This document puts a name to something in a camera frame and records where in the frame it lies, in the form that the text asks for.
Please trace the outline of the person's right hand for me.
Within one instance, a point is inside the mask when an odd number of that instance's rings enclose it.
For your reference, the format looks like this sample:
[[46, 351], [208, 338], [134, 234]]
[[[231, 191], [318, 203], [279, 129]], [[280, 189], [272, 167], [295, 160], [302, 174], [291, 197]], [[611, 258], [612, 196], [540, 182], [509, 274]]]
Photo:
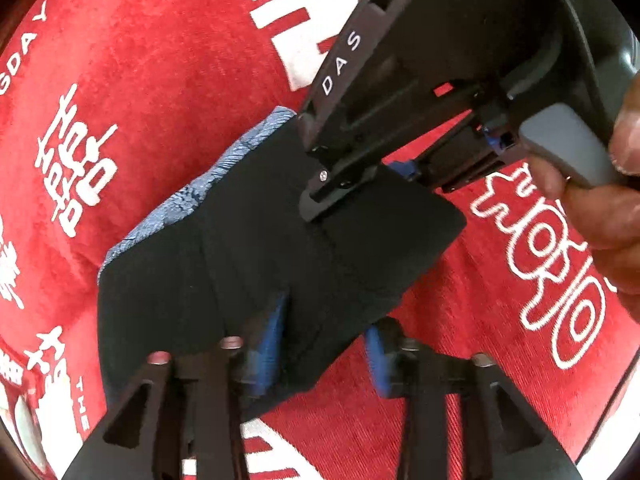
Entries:
[[[612, 164], [628, 177], [639, 174], [639, 81], [624, 97], [608, 144]], [[566, 180], [550, 162], [529, 157], [529, 172], [543, 196], [559, 200], [574, 229], [589, 244], [594, 266], [617, 289], [634, 320], [639, 318], [639, 192], [621, 185], [586, 190]]]

